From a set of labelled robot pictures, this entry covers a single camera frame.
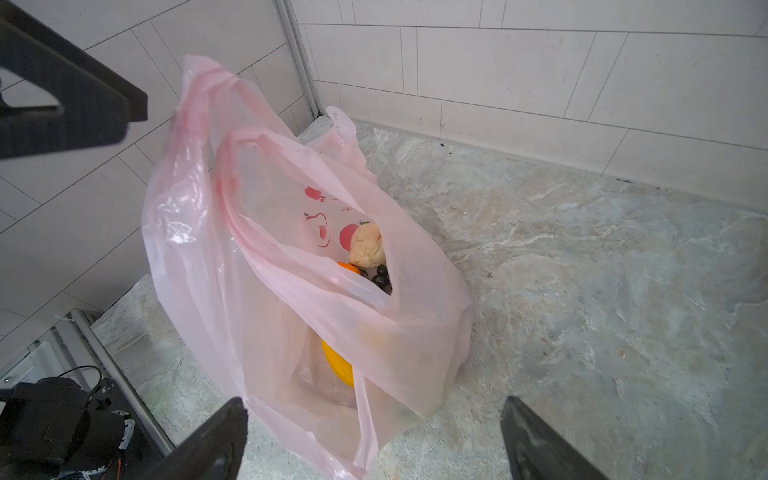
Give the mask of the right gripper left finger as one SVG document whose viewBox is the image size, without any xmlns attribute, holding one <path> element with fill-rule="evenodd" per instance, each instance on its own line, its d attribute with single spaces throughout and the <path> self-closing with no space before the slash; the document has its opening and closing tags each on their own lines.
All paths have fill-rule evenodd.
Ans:
<svg viewBox="0 0 768 480">
<path fill-rule="evenodd" d="M 248 412 L 233 397 L 181 445 L 154 466 L 144 479 L 235 480 L 248 435 Z"/>
</svg>

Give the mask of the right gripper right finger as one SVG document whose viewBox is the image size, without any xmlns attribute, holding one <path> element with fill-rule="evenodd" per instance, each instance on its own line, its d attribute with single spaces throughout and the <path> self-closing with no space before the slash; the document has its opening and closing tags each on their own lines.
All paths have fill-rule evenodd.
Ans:
<svg viewBox="0 0 768 480">
<path fill-rule="evenodd" d="M 513 479 L 608 479 L 519 397 L 506 398 L 500 427 Z"/>
</svg>

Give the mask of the pink plastic bag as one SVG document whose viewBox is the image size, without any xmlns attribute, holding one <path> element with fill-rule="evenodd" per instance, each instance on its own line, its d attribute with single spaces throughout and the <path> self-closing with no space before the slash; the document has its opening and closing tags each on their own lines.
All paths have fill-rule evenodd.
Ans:
<svg viewBox="0 0 768 480">
<path fill-rule="evenodd" d="M 343 111 L 302 143 L 254 83 L 203 56 L 183 69 L 142 213 L 157 297 L 209 377 L 284 448 L 359 479 L 439 409 L 467 360 L 467 284 L 378 186 Z M 337 264 L 366 223 L 380 227 L 391 295 Z"/>
</svg>

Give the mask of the dark fake grapes bunch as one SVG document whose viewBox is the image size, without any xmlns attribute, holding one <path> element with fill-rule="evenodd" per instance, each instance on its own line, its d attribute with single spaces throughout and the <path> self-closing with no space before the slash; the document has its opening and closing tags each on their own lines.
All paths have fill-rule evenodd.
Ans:
<svg viewBox="0 0 768 480">
<path fill-rule="evenodd" d="M 392 294 L 392 283 L 386 265 L 379 265 L 375 268 L 359 268 L 360 275 L 374 283 L 380 290 L 387 295 Z"/>
</svg>

